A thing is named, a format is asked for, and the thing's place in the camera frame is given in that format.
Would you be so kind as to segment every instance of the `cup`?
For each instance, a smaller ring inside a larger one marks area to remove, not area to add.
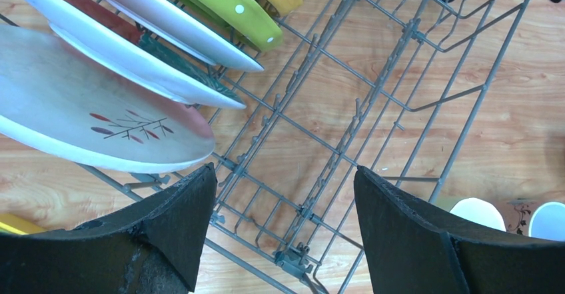
[[[506,231],[519,235],[565,241],[565,204],[543,199],[515,199],[495,203]]]
[[[504,220],[495,206],[476,197],[438,197],[435,206],[468,221],[505,231]]]

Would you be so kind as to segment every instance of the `white plate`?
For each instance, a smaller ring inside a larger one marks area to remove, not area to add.
[[[135,173],[208,157],[212,129],[193,108],[147,91],[60,38],[0,25],[0,133],[70,161]]]
[[[159,54],[159,57],[166,56],[163,52],[143,51],[136,44],[131,43],[131,40],[125,39],[126,35],[118,35],[106,27],[107,25],[103,25],[64,0],[26,1],[42,13],[49,20],[52,30],[72,46],[96,62],[159,95],[184,104],[245,108],[245,104],[236,95],[226,91],[225,87],[222,91],[219,86],[213,86],[221,85],[219,82],[212,84],[211,79],[203,81],[197,77],[198,75],[191,77],[184,74],[154,56],[156,54]],[[99,14],[97,11],[103,9],[91,0],[72,0],[72,2],[87,8],[91,13]],[[105,11],[108,15],[114,15],[108,10]],[[116,19],[127,23],[116,15],[104,16],[103,19],[106,24],[116,23]],[[127,27],[114,27],[114,30],[120,33],[125,29]],[[176,61],[175,65],[180,66],[179,63],[182,62]]]
[[[112,6],[180,49],[214,65],[262,71],[252,57],[168,0],[106,0]]]

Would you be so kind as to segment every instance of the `leaf pattern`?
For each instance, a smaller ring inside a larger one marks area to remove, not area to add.
[[[103,129],[102,127],[91,127],[94,132],[105,134],[105,135],[112,135],[114,132],[110,131],[109,129]]]
[[[90,116],[94,117],[95,119],[99,119],[99,120],[101,120],[101,121],[104,121],[104,122],[110,122],[110,119],[109,119],[109,118],[104,117],[104,116],[102,116],[102,115],[100,115],[100,114],[90,113]]]
[[[100,121],[110,123],[108,124],[108,126],[117,129],[117,131],[114,132],[104,127],[91,127],[91,129],[96,133],[104,134],[104,139],[109,139],[111,137],[122,137],[134,140],[140,144],[144,144],[145,142],[139,137],[132,135],[133,131],[144,133],[147,140],[149,140],[151,137],[153,139],[161,140],[161,137],[167,136],[167,132],[171,134],[175,133],[171,128],[163,125],[163,121],[167,119],[166,117],[162,119],[148,119],[129,109],[126,109],[125,111],[130,115],[126,113],[125,117],[115,119],[114,121],[100,114],[90,113],[90,116]],[[159,137],[155,132],[148,130],[147,127],[160,129],[163,132],[163,136]]]
[[[152,131],[149,131],[148,129],[145,130],[145,133],[147,133],[147,134],[153,136],[153,137],[156,138],[156,139],[159,139],[159,136],[157,136],[157,134],[153,133]]]
[[[137,136],[129,135],[129,138],[140,143],[140,144],[143,144],[143,141]]]
[[[126,111],[127,111],[128,113],[130,113],[131,115],[139,116],[139,114],[137,114],[137,113],[134,112],[134,111],[130,111],[130,110],[128,110],[128,109],[126,109]]]
[[[225,97],[228,97],[229,99],[232,99],[237,103],[245,104],[245,102],[236,93],[220,83],[220,81],[211,77],[210,75],[208,75],[208,73],[205,73],[198,67],[195,67],[192,63],[190,63],[186,59],[183,59],[179,54],[159,43],[159,41],[152,38],[148,34],[144,34],[137,45],[157,59],[160,59],[171,67],[192,77],[203,85],[206,85],[207,87],[220,93],[221,95],[224,95]]]

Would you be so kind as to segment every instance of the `patterned cup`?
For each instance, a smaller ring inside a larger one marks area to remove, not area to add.
[[[495,202],[506,231],[519,235],[565,241],[565,204],[543,199]]]

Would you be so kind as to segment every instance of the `green plate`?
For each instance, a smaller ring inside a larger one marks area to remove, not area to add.
[[[209,15],[217,15],[261,51],[274,49],[283,42],[283,31],[255,0],[188,1]]]
[[[197,0],[177,0],[180,5],[184,5],[183,10],[187,12],[190,16],[198,19],[200,23],[205,24],[208,28],[215,31],[218,35],[223,36],[226,40],[232,43],[242,43],[245,44],[255,51],[259,49],[253,45],[247,38],[245,38],[241,33],[235,31],[226,21],[213,12],[206,12],[206,7],[202,4],[198,5],[200,2]]]

